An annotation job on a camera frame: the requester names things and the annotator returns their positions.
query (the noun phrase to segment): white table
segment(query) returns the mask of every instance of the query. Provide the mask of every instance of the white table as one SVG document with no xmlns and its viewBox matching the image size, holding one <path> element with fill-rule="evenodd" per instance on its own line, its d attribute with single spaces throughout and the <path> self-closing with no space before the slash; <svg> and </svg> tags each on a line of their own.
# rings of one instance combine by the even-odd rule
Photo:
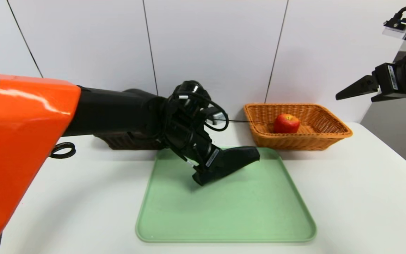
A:
<svg viewBox="0 0 406 254">
<path fill-rule="evenodd" d="M 318 232 L 299 244 L 149 244 L 134 231 L 154 151 L 112 151 L 67 137 L 77 153 L 48 158 L 7 225 L 1 254 L 406 253 L 406 161 L 357 123 L 326 151 L 280 151 Z M 248 125 L 210 132 L 253 145 Z"/>
</svg>

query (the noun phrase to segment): label sticker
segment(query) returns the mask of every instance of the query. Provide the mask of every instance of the label sticker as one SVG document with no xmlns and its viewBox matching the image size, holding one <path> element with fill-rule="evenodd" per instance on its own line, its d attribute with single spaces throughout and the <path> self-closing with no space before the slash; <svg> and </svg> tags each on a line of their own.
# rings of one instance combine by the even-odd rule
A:
<svg viewBox="0 0 406 254">
<path fill-rule="evenodd" d="M 213 151 L 213 154 L 211 154 L 211 157 L 209 157 L 208 161 L 206 162 L 207 167 L 211 166 L 214 159 L 216 159 L 217 154 L 219 154 L 219 149 Z"/>
<path fill-rule="evenodd" d="M 394 68 L 388 65 L 389 76 L 391 77 L 391 84 L 393 84 L 394 90 L 399 90 L 398 88 L 398 81 L 396 79 L 396 75 L 394 74 Z"/>
</svg>

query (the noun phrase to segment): apple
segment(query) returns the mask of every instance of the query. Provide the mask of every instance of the apple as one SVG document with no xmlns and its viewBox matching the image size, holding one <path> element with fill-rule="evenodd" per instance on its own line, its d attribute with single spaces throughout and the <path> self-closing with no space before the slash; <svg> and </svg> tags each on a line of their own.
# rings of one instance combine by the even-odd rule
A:
<svg viewBox="0 0 406 254">
<path fill-rule="evenodd" d="M 275 119 L 273 129 L 275 133 L 297 133 L 300 120 L 291 114 L 279 114 Z"/>
</svg>

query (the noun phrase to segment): orange basket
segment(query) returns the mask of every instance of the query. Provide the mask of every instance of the orange basket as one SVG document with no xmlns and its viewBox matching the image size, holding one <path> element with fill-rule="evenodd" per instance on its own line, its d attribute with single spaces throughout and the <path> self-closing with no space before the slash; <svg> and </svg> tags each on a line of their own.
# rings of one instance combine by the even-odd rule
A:
<svg viewBox="0 0 406 254">
<path fill-rule="evenodd" d="M 252 103 L 244 106 L 257 146 L 280 150 L 325 150 L 353 135 L 341 120 L 317 104 Z M 279 114 L 292 114 L 300 120 L 297 133 L 273 133 Z"/>
</svg>

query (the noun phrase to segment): plastic tray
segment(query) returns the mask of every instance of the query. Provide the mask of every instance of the plastic tray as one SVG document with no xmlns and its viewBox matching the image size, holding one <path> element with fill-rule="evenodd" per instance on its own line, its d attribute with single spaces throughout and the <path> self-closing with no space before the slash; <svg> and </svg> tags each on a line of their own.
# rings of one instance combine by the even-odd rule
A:
<svg viewBox="0 0 406 254">
<path fill-rule="evenodd" d="M 316 225 L 280 156 L 258 148 L 261 160 L 203 187 L 194 170 L 158 152 L 139 218 L 146 242 L 304 242 Z"/>
</svg>

